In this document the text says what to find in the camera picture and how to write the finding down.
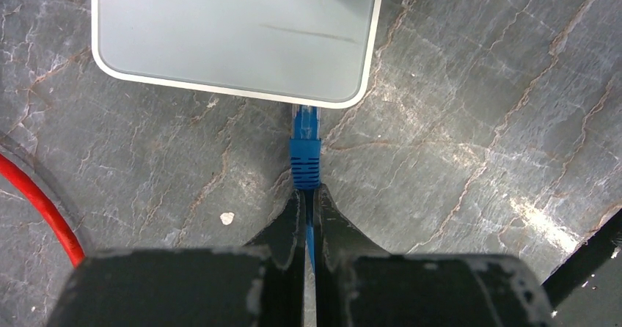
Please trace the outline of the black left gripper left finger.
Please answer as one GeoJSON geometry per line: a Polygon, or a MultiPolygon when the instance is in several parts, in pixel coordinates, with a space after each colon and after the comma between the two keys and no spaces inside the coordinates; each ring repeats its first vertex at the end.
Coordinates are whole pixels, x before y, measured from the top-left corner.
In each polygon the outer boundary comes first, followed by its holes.
{"type": "Polygon", "coordinates": [[[242,246],[115,249],[72,272],[49,326],[302,326],[304,196],[242,246]]]}

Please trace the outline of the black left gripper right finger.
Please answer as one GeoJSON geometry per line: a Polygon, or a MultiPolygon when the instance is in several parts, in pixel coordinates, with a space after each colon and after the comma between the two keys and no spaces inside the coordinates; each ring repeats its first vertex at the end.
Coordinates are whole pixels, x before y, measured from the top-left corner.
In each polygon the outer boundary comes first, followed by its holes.
{"type": "Polygon", "coordinates": [[[320,326],[553,326],[533,272],[506,254],[392,254],[338,209],[313,200],[320,326]]]}

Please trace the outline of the white network switch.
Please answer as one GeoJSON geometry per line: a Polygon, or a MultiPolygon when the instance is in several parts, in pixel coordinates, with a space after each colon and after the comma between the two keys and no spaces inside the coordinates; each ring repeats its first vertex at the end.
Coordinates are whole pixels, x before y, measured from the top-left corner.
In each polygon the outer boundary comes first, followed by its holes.
{"type": "Polygon", "coordinates": [[[124,81],[345,109],[382,0],[91,0],[92,54],[124,81]]]}

